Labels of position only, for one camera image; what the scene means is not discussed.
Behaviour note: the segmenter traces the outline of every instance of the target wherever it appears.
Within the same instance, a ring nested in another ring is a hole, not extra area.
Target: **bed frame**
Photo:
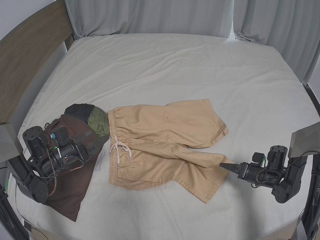
[[[68,50],[73,41],[64,0],[37,11],[0,40],[0,121],[11,122],[15,130],[21,127],[50,74],[42,82],[32,80],[63,42]]]

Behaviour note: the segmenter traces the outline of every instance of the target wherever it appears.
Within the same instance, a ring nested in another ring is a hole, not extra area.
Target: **curtain fold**
[[[273,46],[307,84],[319,56],[320,0],[234,0],[236,39]]]
[[[121,33],[229,37],[234,0],[65,0],[75,38]]]

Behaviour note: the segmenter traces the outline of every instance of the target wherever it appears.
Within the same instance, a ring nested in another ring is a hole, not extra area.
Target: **mattress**
[[[19,132],[44,126],[73,103],[103,110],[210,99],[229,134],[203,149],[235,163],[289,146],[292,132],[319,121],[290,67],[270,46],[188,34],[115,34],[76,40],[38,94]],[[257,239],[293,222],[308,194],[312,159],[300,192],[285,204],[271,189],[230,173],[208,204],[177,182],[128,190],[109,183],[104,145],[76,222],[24,196],[10,178],[9,201],[27,222],[66,239]]]

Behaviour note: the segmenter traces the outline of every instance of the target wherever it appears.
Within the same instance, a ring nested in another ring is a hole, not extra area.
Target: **khaki shorts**
[[[172,180],[207,203],[228,171],[220,163],[232,163],[223,154],[191,150],[208,148],[228,133],[210,100],[189,100],[166,106],[123,106],[108,112],[111,145],[109,182],[126,189],[142,190]]]

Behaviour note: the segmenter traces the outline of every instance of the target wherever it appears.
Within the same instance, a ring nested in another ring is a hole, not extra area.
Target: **wooden headboard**
[[[10,122],[28,84],[63,42],[70,48],[72,33],[64,0],[57,0],[0,41],[0,121]]]

